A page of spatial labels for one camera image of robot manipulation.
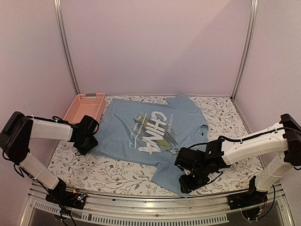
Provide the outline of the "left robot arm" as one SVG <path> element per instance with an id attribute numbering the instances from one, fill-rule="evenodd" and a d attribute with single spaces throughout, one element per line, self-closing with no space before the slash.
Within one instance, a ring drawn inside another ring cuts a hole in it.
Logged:
<path id="1" fill-rule="evenodd" d="M 99 123 L 88 115 L 79 123 L 71 124 L 58 117 L 46 119 L 14 112 L 0 133 L 0 147 L 4 159 L 52 191 L 52 197 L 59 204 L 66 204 L 70 200 L 66 183 L 31 153 L 29 143 L 32 139 L 67 141 L 73 143 L 79 154 L 85 155 L 98 145 L 94 137 L 98 128 Z"/>

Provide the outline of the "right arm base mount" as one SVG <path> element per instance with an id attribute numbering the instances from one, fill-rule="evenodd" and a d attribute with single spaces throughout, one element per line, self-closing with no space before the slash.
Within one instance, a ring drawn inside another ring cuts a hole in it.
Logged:
<path id="1" fill-rule="evenodd" d="M 230 194 L 227 196 L 228 205 L 231 210 L 257 205 L 268 200 L 268 192 L 258 191 L 255 185 L 255 179 L 256 176 L 253 176 L 249 182 L 249 188 L 247 191 L 237 194 Z"/>

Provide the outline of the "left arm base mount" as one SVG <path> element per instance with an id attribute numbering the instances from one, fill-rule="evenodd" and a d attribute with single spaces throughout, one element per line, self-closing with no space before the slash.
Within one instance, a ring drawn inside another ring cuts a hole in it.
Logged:
<path id="1" fill-rule="evenodd" d="M 66 183 L 59 180 L 54 189 L 48 189 L 46 201 L 62 205 L 65 207 L 82 210 L 86 202 L 86 194 L 79 189 L 73 191 L 66 190 Z"/>

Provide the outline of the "silver brooch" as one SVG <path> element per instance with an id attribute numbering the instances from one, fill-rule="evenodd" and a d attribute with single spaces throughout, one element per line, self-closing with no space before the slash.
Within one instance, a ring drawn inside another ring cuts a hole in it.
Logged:
<path id="1" fill-rule="evenodd" d="M 177 155 L 178 154 L 178 149 L 176 147 L 171 147 L 169 149 L 169 152 L 172 154 L 172 155 Z"/>

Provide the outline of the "light blue printed t-shirt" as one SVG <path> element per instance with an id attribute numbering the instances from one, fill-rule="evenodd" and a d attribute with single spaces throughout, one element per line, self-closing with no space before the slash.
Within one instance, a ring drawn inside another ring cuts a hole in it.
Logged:
<path id="1" fill-rule="evenodd" d="M 201 109 L 186 95 L 168 97 L 166 104 L 113 98 L 106 109 L 95 138 L 93 154 L 157 168 L 152 182 L 187 197 L 180 191 L 184 175 L 174 165 L 178 151 L 207 142 L 208 124 Z"/>

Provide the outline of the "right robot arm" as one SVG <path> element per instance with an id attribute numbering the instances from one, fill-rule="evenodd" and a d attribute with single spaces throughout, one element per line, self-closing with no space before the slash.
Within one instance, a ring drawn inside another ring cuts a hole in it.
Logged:
<path id="1" fill-rule="evenodd" d="M 276 153 L 268 166 L 257 174 L 254 187 L 243 195 L 247 205 L 254 205 L 261 193 L 267 192 L 287 171 L 301 165 L 301 127 L 289 114 L 280 122 L 245 137 L 228 138 L 182 147 L 174 162 L 181 170 L 189 171 L 179 178 L 184 194 L 209 184 L 209 175 L 234 163 L 268 153 Z"/>

